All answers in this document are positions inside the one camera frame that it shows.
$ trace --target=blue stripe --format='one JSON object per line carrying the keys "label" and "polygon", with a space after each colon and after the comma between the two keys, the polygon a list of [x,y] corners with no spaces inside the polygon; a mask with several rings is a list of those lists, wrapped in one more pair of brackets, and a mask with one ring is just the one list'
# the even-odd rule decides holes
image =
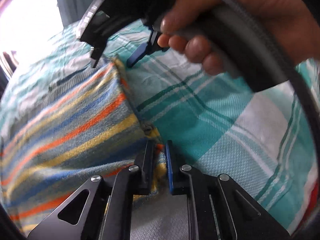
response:
{"label": "blue stripe", "polygon": [[7,176],[7,174],[10,172],[11,168],[14,165],[16,165],[16,162],[19,161],[19,159],[23,156],[23,154],[26,151],[28,151],[31,147],[33,147],[37,142],[41,141],[42,139],[44,139],[46,137],[54,135],[57,131],[59,131],[59,130],[63,129],[64,127],[66,127],[67,125],[69,125],[73,120],[77,119],[79,116],[86,113],[88,110],[92,109],[97,104],[99,104],[100,102],[102,102],[103,100],[108,98],[108,95],[115,90],[114,87],[116,87],[118,85],[119,85],[119,81],[117,79],[113,79],[110,84],[110,88],[108,90],[106,90],[105,93],[101,94],[100,97],[97,98],[95,101],[92,101],[91,103],[89,103],[87,106],[82,108],[80,111],[76,112],[75,114],[70,116],[68,119],[64,120],[58,126],[49,129],[47,132],[45,132],[43,134],[40,134],[39,138],[35,139],[32,142],[29,142],[28,144],[25,144],[24,147],[21,147],[20,149],[18,149],[18,152],[14,155],[14,158],[11,160],[11,162],[6,167],[4,167],[4,171],[1,171],[2,179],[4,179],[5,176]]}
{"label": "blue stripe", "polygon": [[29,188],[28,192],[24,195],[20,195],[19,198],[17,198],[14,201],[11,201],[7,207],[12,207],[12,206],[17,206],[29,198],[37,195],[39,192],[42,190],[45,190],[46,188],[52,186],[54,183],[63,180],[64,178],[72,175],[72,174],[77,174],[80,172],[84,172],[86,170],[89,170],[90,172],[93,171],[92,167],[99,167],[102,165],[114,163],[114,162],[119,162],[122,160],[127,159],[127,157],[132,157],[134,156],[135,153],[138,153],[140,150],[142,150],[146,146],[147,138],[142,138],[137,140],[136,142],[132,143],[131,145],[116,151],[112,156],[99,161],[97,163],[94,163],[91,167],[85,168],[85,169],[77,169],[77,170],[64,170],[61,172],[57,172],[56,174],[53,174],[51,176],[48,176],[44,178],[39,184]]}
{"label": "blue stripe", "polygon": [[[102,68],[107,67],[109,63],[110,63],[110,60],[108,60],[107,58],[103,57],[103,65],[101,66],[101,68],[97,68],[97,71],[99,71],[99,70],[102,69]],[[60,97],[55,98],[50,104],[52,105],[52,104],[56,103],[56,102],[57,102],[58,100],[60,100],[63,96],[65,96],[66,94],[68,94],[69,92],[71,92],[75,87],[77,87],[78,85],[80,85],[80,84],[84,83],[85,81],[87,81],[88,79],[90,79],[93,75],[95,75],[95,74],[97,73],[97,71],[91,73],[89,76],[87,76],[86,78],[84,78],[81,82],[75,84],[73,87],[70,87],[68,90],[66,90],[66,92],[65,92],[63,95],[61,95]],[[36,118],[44,109],[36,112],[33,116],[31,116],[31,117],[29,118],[28,122],[31,122],[34,118]],[[13,135],[11,136],[11,140],[12,140],[12,139],[19,133],[19,131],[20,131],[21,129],[23,129],[27,124],[28,124],[28,123],[26,123],[25,125],[23,125],[23,126],[22,126],[19,130],[17,130],[15,133],[13,133]],[[3,148],[3,149],[6,149],[6,147],[7,147],[8,144],[11,142],[11,140],[7,141],[7,142],[4,144],[4,148]]]}

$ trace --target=teal stripe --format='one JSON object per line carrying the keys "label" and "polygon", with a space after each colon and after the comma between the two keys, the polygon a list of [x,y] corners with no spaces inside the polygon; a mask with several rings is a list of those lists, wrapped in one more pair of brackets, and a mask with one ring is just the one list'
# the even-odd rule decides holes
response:
{"label": "teal stripe", "polygon": [[[162,111],[164,111],[166,107],[171,106],[172,104],[175,104],[175,103],[176,105],[169,111],[172,111],[174,108],[178,108],[180,112],[180,105],[187,103],[188,108],[192,109],[196,113],[197,117],[202,115],[204,118],[209,119],[210,121],[214,122],[218,127],[220,127],[220,130],[226,131],[230,127],[230,124],[227,125],[226,122],[223,122],[224,120],[221,120],[221,118],[217,118],[216,115],[212,116],[207,111],[204,111],[203,105],[199,103],[199,101],[195,98],[193,94],[188,94],[187,96],[189,98],[181,102],[180,100],[183,99],[185,95],[181,93],[174,93],[170,95],[168,98],[166,98],[165,101],[160,102],[159,104],[155,105],[154,107],[152,107],[151,109],[143,113],[142,116],[147,120],[150,120],[153,117],[155,117],[157,114],[160,114]],[[172,117],[168,115],[168,113],[169,112],[164,114],[164,116],[166,117],[165,119],[166,121],[168,119],[172,119]],[[190,116],[188,120],[195,120],[197,117],[195,117],[195,115],[193,114],[193,116]]]}
{"label": "teal stripe", "polygon": [[[294,107],[297,103],[297,100],[295,99],[295,97],[293,98],[293,102],[292,102],[292,107],[291,107],[291,116],[290,116],[290,120],[288,122],[288,126],[287,126],[287,130],[285,131],[284,133],[284,136],[282,137],[282,140],[280,142],[280,146],[279,146],[279,152],[278,152],[278,156],[277,156],[277,160],[279,161],[280,159],[280,153],[281,153],[281,150],[283,148],[283,145],[284,145],[284,142],[285,140],[287,139],[287,136],[288,136],[288,133],[289,133],[289,130],[290,130],[290,127],[292,125],[292,121],[293,121],[293,114],[294,114]],[[258,195],[256,195],[255,197],[255,200],[258,201],[262,196],[263,194],[267,191],[267,189],[270,187],[271,183],[274,181],[274,179],[278,176],[278,173],[279,173],[279,170],[280,170],[280,164],[278,164],[278,166],[276,167],[276,170],[275,172],[273,173],[273,175],[268,179],[267,183],[265,184],[265,186],[263,187],[263,189],[258,193]]]}
{"label": "teal stripe", "polygon": [[[225,86],[225,91],[228,91],[228,90],[226,90],[226,89],[227,89],[227,86],[226,86],[225,82],[223,82],[223,80],[220,80],[220,81],[221,81],[221,82],[220,82],[220,85],[221,85],[221,86]],[[208,112],[216,115],[217,117],[220,117],[220,118],[222,118],[222,119],[225,119],[225,120],[226,120],[227,122],[229,122],[229,123],[234,123],[234,121],[235,121],[234,119],[229,118],[228,116],[225,116],[225,115],[223,115],[223,114],[215,111],[214,109],[211,109],[210,107],[208,107],[208,106],[200,99],[200,97],[199,97],[196,93],[194,93],[194,91],[187,85],[187,83],[186,83],[185,81],[181,81],[181,83],[179,83],[179,84],[177,84],[177,85],[178,85],[178,87],[179,87],[179,86],[185,86],[186,90],[194,96],[194,98],[198,101],[198,103],[199,103],[206,111],[208,111]],[[166,93],[170,92],[171,90],[173,90],[174,88],[176,88],[175,86],[177,86],[177,85],[170,86],[170,87],[168,87],[167,89],[165,89],[165,90],[157,93],[156,95],[154,95],[154,96],[151,97],[150,99],[146,100],[145,102],[143,102],[142,104],[140,104],[139,106],[137,106],[137,110],[138,110],[138,111],[141,111],[141,110],[142,110],[143,108],[145,108],[147,105],[153,103],[154,101],[156,101],[156,100],[158,100],[160,97],[162,97],[164,94],[166,94]]]}
{"label": "teal stripe", "polygon": [[[269,210],[269,213],[276,216],[285,228],[289,227],[304,202],[304,186],[308,180],[308,173],[313,163],[316,162],[313,141],[303,113],[301,114],[298,138],[289,158],[290,166],[287,174],[290,175],[290,178],[285,192],[281,193],[277,202]],[[300,146],[301,141],[304,142],[303,150]]]}
{"label": "teal stripe", "polygon": [[[290,134],[289,136],[289,140],[288,140],[288,143],[287,145],[285,146],[285,149],[284,149],[284,155],[283,155],[283,161],[281,164],[278,164],[280,169],[282,167],[282,171],[279,171],[278,172],[278,178],[279,178],[279,181],[277,184],[275,184],[272,188],[271,188],[271,191],[270,193],[268,194],[268,196],[260,203],[262,206],[266,207],[270,201],[272,201],[272,199],[274,198],[274,196],[276,196],[276,194],[278,194],[279,190],[281,190],[282,187],[285,187],[284,191],[277,197],[276,200],[278,200],[281,196],[283,196],[283,194],[285,192],[288,191],[288,185],[291,184],[291,182],[286,182],[286,176],[289,176],[289,179],[290,179],[290,158],[292,157],[292,155],[294,154],[295,152],[295,147],[294,147],[294,144],[296,143],[296,140],[294,141],[294,137],[297,136],[297,132],[298,132],[298,127],[301,128],[301,116],[300,116],[300,119],[298,119],[299,117],[299,114],[300,114],[300,111],[301,111],[301,108],[300,108],[300,105],[297,105],[297,108],[296,110],[294,111],[294,114],[296,115],[296,121],[292,123],[292,133]],[[286,169],[285,165],[286,165],[286,158],[289,157],[289,160],[288,160],[288,169]]]}
{"label": "teal stripe", "polygon": [[303,77],[304,81],[306,82],[308,88],[311,88],[312,81],[311,81],[311,75],[307,68],[307,63],[304,61],[296,66],[296,71],[300,73],[300,75]]}
{"label": "teal stripe", "polygon": [[172,86],[167,87],[166,89],[160,91],[159,93],[157,93],[157,94],[154,95],[153,97],[147,99],[146,101],[144,101],[143,103],[141,103],[140,105],[138,105],[138,106],[136,107],[136,108],[137,108],[137,111],[140,112],[140,111],[141,111],[142,109],[144,109],[146,106],[154,103],[155,101],[157,101],[157,100],[160,99],[162,96],[164,96],[165,94],[169,93],[170,91],[174,90],[175,88],[179,88],[179,87],[185,86],[186,83],[187,83],[190,79],[199,76],[201,73],[202,73],[202,70],[199,70],[198,72],[194,73],[193,75],[187,76],[187,77],[185,78],[185,80],[181,81],[180,83],[175,84],[175,85],[172,85]]}

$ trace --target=window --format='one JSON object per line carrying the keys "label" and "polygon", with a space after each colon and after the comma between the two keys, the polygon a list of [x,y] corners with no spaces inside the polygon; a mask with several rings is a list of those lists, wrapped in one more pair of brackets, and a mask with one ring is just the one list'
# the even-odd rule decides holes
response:
{"label": "window", "polygon": [[30,64],[62,30],[57,0],[13,0],[0,17],[0,49],[16,51],[19,66]]}

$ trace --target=yellow stripe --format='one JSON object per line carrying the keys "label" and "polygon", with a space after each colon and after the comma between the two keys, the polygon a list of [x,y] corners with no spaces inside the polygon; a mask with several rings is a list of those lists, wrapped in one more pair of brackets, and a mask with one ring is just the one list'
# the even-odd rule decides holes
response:
{"label": "yellow stripe", "polygon": [[[134,143],[136,142],[137,140],[143,138],[145,135],[143,133],[143,131],[137,127],[134,131],[130,132],[130,137],[127,139],[125,138],[125,142],[127,144],[130,144],[130,143]],[[109,148],[109,152],[112,152],[114,150],[116,150],[120,145],[123,145],[124,141],[123,140],[118,140],[116,142],[114,142]],[[54,191],[54,190],[58,190],[58,188],[60,187],[60,181],[56,182],[55,184],[53,184],[52,186],[50,186],[50,189],[48,189],[49,191]],[[3,191],[3,197],[7,197],[7,192],[6,191]],[[40,191],[39,193],[37,193],[35,196],[33,196],[32,198],[30,198],[28,201],[37,201],[37,199],[41,199],[43,198],[43,196],[47,197],[48,194],[51,194],[50,192],[46,192],[46,191]]]}
{"label": "yellow stripe", "polygon": [[150,133],[147,135],[147,137],[149,139],[156,139],[156,138],[159,138],[160,137],[160,133],[158,131],[157,128],[154,128],[150,131]]}
{"label": "yellow stripe", "polygon": [[87,91],[86,93],[84,93],[83,95],[81,95],[80,97],[76,98],[74,101],[72,101],[69,104],[66,104],[66,106],[64,108],[62,108],[60,111],[58,111],[55,114],[50,115],[49,117],[47,117],[46,119],[42,120],[38,125],[34,126],[33,128],[31,128],[30,130],[28,130],[25,135],[23,136],[23,138],[14,146],[14,148],[10,151],[10,153],[4,157],[4,160],[2,160],[0,162],[0,166],[4,167],[6,166],[9,161],[11,160],[11,158],[16,154],[16,152],[22,147],[22,145],[34,134],[36,133],[38,130],[40,130],[41,128],[43,128],[44,126],[47,126],[50,122],[54,121],[55,119],[57,119],[58,117],[60,117],[61,115],[63,115],[66,111],[70,110],[71,108],[73,108],[74,106],[76,106],[78,103],[80,103],[81,101],[85,100],[87,97],[89,97],[91,94],[95,93],[96,91],[98,91],[104,84],[106,84],[108,81],[110,81],[112,78],[114,78],[117,75],[116,71],[113,71],[110,73],[110,75],[108,75],[105,79],[103,79],[97,86],[95,86],[94,88],[90,89],[89,91]]}
{"label": "yellow stripe", "polygon": [[167,164],[160,163],[155,167],[155,176],[157,179],[163,178],[167,174]]}
{"label": "yellow stripe", "polygon": [[144,197],[146,197],[146,196],[144,196],[144,195],[133,195],[132,201],[135,202],[135,201],[137,201],[138,199],[144,198]]}
{"label": "yellow stripe", "polygon": [[29,232],[31,231],[32,229],[34,229],[38,224],[31,224],[31,225],[27,225],[27,226],[24,226],[22,227],[22,231],[23,232]]}
{"label": "yellow stripe", "polygon": [[90,148],[95,147],[96,145],[102,143],[103,141],[111,138],[117,133],[122,132],[123,130],[129,128],[133,124],[137,123],[138,119],[134,114],[130,114],[126,119],[124,119],[122,122],[112,126],[110,129],[106,130],[105,132],[97,135],[96,137],[92,138],[91,140],[83,143],[82,145],[73,148],[70,151],[67,151],[52,160],[46,161],[36,167],[29,168],[25,170],[15,181],[12,185],[10,185],[6,191],[6,196],[11,196],[11,193],[13,190],[22,182],[24,182],[28,177],[30,177],[32,174],[34,174],[37,171],[40,171],[44,168],[57,166],[66,160],[69,160],[77,155],[79,155],[81,152],[84,152]]}

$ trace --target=white stripe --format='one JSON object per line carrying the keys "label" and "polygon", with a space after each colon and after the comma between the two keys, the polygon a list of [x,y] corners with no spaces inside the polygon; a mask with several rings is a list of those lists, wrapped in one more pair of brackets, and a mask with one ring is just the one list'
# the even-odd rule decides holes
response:
{"label": "white stripe", "polygon": [[296,228],[298,227],[299,223],[301,222],[307,208],[310,202],[311,192],[314,189],[316,180],[318,175],[318,169],[317,169],[317,163],[313,162],[313,165],[308,173],[307,182],[304,185],[304,196],[303,196],[303,202],[301,205],[300,210],[296,213],[293,221],[288,226],[287,231],[291,235]]}
{"label": "white stripe", "polygon": [[[199,80],[200,78],[202,78],[204,76],[203,73],[200,73],[198,76],[191,78],[190,80],[187,81],[187,85],[190,86],[192,85],[193,82]],[[156,101],[154,101],[153,103],[147,105],[144,109],[142,109],[140,111],[140,114],[144,114],[146,111],[148,111],[149,109],[153,108],[154,106],[158,105],[159,103],[161,103],[162,101],[164,101],[166,98],[168,98],[169,96],[171,96],[172,94],[175,94],[177,92],[179,92],[180,90],[185,90],[187,89],[185,85],[181,86],[181,87],[177,87],[173,90],[171,90],[170,92],[164,94],[162,97],[160,97],[159,99],[157,99]]]}
{"label": "white stripe", "polygon": [[180,100],[172,103],[171,105],[168,105],[164,110],[162,110],[161,112],[159,112],[157,115],[155,115],[153,118],[151,118],[149,121],[150,122],[155,122],[156,120],[158,120],[159,118],[163,117],[167,112],[169,112],[172,108],[174,108],[175,106],[177,106],[178,104],[180,104],[181,102],[184,102],[186,100],[188,100],[189,98],[194,97],[195,94],[199,93],[204,87],[206,87],[207,84],[209,84],[212,80],[215,79],[215,76],[210,77],[208,80],[206,80],[205,82],[203,82],[195,91],[194,94],[188,94],[187,96],[183,96],[182,98],[180,98]]}
{"label": "white stripe", "polygon": [[249,133],[248,131],[244,130],[242,127],[238,127],[233,125],[231,127],[231,130],[234,130],[236,132],[239,132],[241,134],[243,134],[244,136],[246,136],[247,138],[251,139],[254,143],[256,143],[265,153],[267,153],[268,157],[271,156],[271,151],[265,147],[260,140],[258,140],[254,135],[252,135],[251,133]]}
{"label": "white stripe", "polygon": [[160,70],[162,70],[163,73],[165,73],[168,77],[172,78],[173,81],[175,82],[175,84],[178,84],[181,82],[181,79],[178,78],[179,75],[175,76],[173,75],[171,72],[173,72],[173,70],[169,67],[167,67],[165,64],[163,64],[164,66],[166,66],[166,68],[163,67],[163,65],[161,65],[159,63],[159,60],[156,60],[155,58],[151,57],[151,56],[146,56],[149,58],[149,60],[156,65]]}
{"label": "white stripe", "polygon": [[[297,131],[292,139],[292,142],[290,144],[290,147],[289,147],[289,150],[288,150],[288,153],[287,153],[287,156],[286,156],[286,162],[285,162],[285,169],[288,171],[289,169],[289,156],[290,156],[290,153],[292,151],[292,148],[293,148],[293,145],[297,139],[297,136],[298,136],[298,133],[299,133],[299,129],[300,129],[300,117],[301,117],[301,109],[299,111],[299,116],[298,116],[298,120],[297,120]],[[289,175],[286,174],[285,176],[285,181],[284,181],[284,184],[282,185],[282,187],[278,190],[278,192],[273,196],[273,198],[271,199],[271,201],[269,202],[269,204],[266,206],[266,210],[268,211],[272,206],[273,204],[276,202],[276,200],[278,199],[278,197],[281,195],[282,192],[284,192],[287,184],[288,184],[288,181],[289,181]]]}
{"label": "white stripe", "polygon": [[172,86],[173,84],[166,78],[163,78],[160,76],[156,71],[154,71],[152,68],[148,66],[148,64],[142,64],[142,66],[148,70],[150,73],[154,73],[160,80],[162,80],[164,83],[167,83],[169,86]]}
{"label": "white stripe", "polygon": [[166,71],[170,69],[173,73],[179,76],[180,80],[186,79],[188,76],[201,70],[201,64],[193,64],[188,62],[188,59],[178,52],[170,49],[165,54],[154,57],[157,62],[161,62],[162,67]]}
{"label": "white stripe", "polygon": [[[294,123],[295,123],[295,116],[296,116],[296,111],[295,111],[295,109],[296,109],[297,106],[298,106],[298,102],[295,103],[295,106],[294,106],[294,108],[293,108],[293,110],[292,110],[292,111],[293,111],[292,123],[291,123],[291,126],[290,126],[289,131],[288,131],[288,135],[287,135],[287,137],[286,137],[286,139],[285,139],[285,141],[284,141],[284,144],[283,144],[282,149],[281,149],[281,152],[280,152],[279,163],[282,163],[282,158],[283,158],[283,154],[284,154],[284,149],[285,149],[286,144],[287,144],[287,142],[288,142],[288,140],[289,140],[289,137],[290,137],[290,135],[291,135],[291,132],[292,132],[292,129],[293,129],[293,126],[294,126]],[[283,171],[283,165],[280,166],[279,172],[278,172],[276,178],[271,182],[269,188],[265,191],[265,193],[264,193],[264,194],[261,196],[261,198],[258,200],[258,203],[259,203],[259,204],[261,204],[262,201],[265,200],[265,198],[270,194],[270,192],[271,192],[272,188],[275,186],[275,184],[277,184],[277,183],[279,182],[282,171]]]}
{"label": "white stripe", "polygon": [[118,33],[117,38],[115,37],[111,40],[111,42],[116,42],[116,43],[123,43],[123,44],[130,44],[134,48],[137,47],[136,44],[133,44],[134,42],[141,41],[143,43],[143,38],[148,39],[149,34],[147,32],[136,32],[136,33]]}
{"label": "white stripe", "polygon": [[236,135],[231,134],[229,131],[226,132],[226,135],[233,138],[238,144],[240,144],[255,160],[255,162],[260,166],[260,168],[269,176],[271,177],[273,171],[264,163],[264,161],[248,146],[246,145],[240,138]]}

